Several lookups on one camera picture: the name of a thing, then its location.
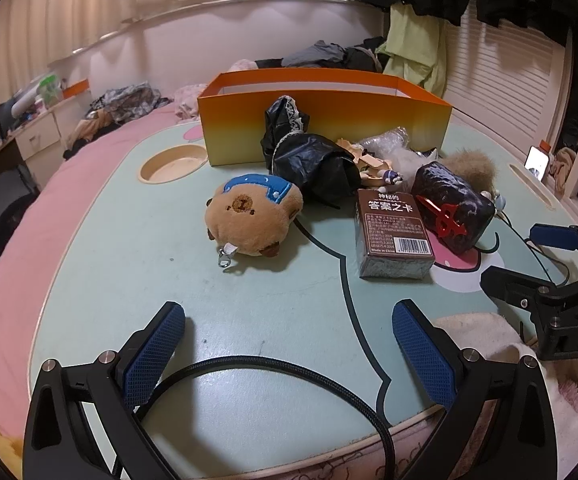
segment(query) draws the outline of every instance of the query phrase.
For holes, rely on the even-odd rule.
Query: open cardboard box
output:
[[[220,74],[198,98],[212,166],[263,162],[265,111],[282,95],[309,114],[309,133],[351,142],[404,126],[410,148],[440,148],[452,107],[396,76],[333,68]]]

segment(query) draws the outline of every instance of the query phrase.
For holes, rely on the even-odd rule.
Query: pink plush blanket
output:
[[[141,140],[178,122],[176,105],[96,140],[53,175],[0,258],[0,431],[22,436],[28,360],[42,305],[62,256],[99,191]]]

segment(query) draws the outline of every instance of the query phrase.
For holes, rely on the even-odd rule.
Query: blue rubber pad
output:
[[[176,304],[140,350],[124,375],[124,404],[146,404],[185,332],[185,311]]]
[[[400,348],[429,398],[448,410],[456,400],[453,369],[402,301],[393,308],[391,324]]]
[[[529,230],[529,239],[536,245],[569,251],[578,249],[578,231],[570,227],[536,224]]]

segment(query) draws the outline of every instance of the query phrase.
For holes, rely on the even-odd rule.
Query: green hanging clothing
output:
[[[447,42],[444,20],[418,16],[410,5],[393,5],[387,41],[376,53],[389,56],[383,73],[402,77],[439,97],[445,92]]]

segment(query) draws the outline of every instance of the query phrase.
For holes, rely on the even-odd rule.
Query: beige round tray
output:
[[[138,172],[138,179],[145,184],[164,184],[194,173],[206,161],[207,150],[204,146],[174,146],[147,160]]]

